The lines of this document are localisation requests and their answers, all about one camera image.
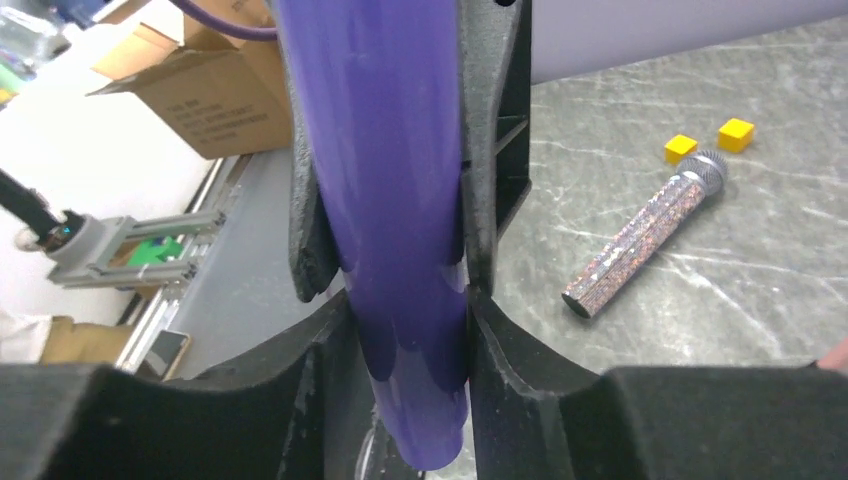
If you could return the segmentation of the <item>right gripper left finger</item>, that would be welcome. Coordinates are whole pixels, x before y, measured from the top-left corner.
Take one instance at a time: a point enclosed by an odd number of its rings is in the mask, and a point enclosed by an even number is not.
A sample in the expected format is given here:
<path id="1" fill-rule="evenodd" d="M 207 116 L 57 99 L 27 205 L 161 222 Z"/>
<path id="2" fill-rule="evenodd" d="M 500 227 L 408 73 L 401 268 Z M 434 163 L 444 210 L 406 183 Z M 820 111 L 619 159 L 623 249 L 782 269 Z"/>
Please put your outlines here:
<path id="1" fill-rule="evenodd" d="M 371 426 L 345 293 L 191 380 L 1 370 L 5 479 L 352 479 Z"/>

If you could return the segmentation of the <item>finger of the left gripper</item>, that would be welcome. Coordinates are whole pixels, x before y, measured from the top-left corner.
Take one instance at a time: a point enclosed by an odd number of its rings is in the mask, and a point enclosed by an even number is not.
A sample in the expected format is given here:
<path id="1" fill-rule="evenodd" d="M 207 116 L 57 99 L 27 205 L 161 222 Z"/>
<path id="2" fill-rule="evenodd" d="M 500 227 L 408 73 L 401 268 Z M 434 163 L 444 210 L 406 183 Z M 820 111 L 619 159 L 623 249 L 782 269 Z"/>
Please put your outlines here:
<path id="1" fill-rule="evenodd" d="M 292 115 L 288 260 L 296 296 L 300 301 L 309 303 L 328 290 L 340 263 L 318 186 L 307 124 L 290 66 L 290 49 L 284 39 L 280 13 L 282 3 L 270 1 L 268 6 L 275 22 Z"/>
<path id="2" fill-rule="evenodd" d="M 500 169 L 497 157 L 527 142 L 532 4 L 460 1 L 457 12 L 466 264 L 471 287 L 491 294 L 499 234 L 529 187 L 525 172 Z"/>

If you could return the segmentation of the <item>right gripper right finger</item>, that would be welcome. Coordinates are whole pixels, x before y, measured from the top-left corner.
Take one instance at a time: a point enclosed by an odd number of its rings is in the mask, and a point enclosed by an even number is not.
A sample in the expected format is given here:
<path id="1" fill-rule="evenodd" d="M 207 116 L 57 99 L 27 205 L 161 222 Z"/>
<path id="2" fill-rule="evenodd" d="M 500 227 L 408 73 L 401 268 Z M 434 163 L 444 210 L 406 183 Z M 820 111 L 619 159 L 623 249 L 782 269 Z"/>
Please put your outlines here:
<path id="1" fill-rule="evenodd" d="M 809 367 L 595 374 L 471 289 L 481 479 L 843 479 L 847 380 Z"/>

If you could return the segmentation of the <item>purple microphone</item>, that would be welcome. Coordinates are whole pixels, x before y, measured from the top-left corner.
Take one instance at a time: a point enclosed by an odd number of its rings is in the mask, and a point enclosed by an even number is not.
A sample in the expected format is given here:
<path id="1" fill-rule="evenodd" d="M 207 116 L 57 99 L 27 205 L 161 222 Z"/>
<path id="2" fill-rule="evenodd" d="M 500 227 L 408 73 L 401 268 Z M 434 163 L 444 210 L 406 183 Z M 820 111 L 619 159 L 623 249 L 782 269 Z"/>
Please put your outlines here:
<path id="1" fill-rule="evenodd" d="M 456 4 L 275 12 L 378 411 L 410 466 L 440 469 L 468 411 Z"/>

